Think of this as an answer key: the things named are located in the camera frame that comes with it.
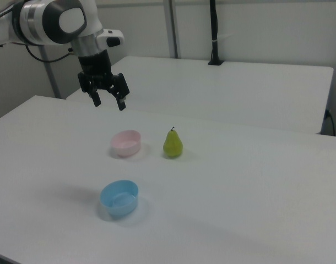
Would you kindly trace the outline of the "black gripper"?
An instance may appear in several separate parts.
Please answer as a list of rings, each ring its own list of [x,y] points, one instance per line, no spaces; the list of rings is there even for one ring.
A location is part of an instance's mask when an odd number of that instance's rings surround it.
[[[108,92],[115,97],[119,110],[124,110],[129,88],[122,73],[117,75],[111,73],[108,51],[104,50],[92,56],[78,57],[78,60],[82,68],[82,71],[78,73],[81,90],[89,95],[94,106],[101,105],[97,89],[108,89]]]

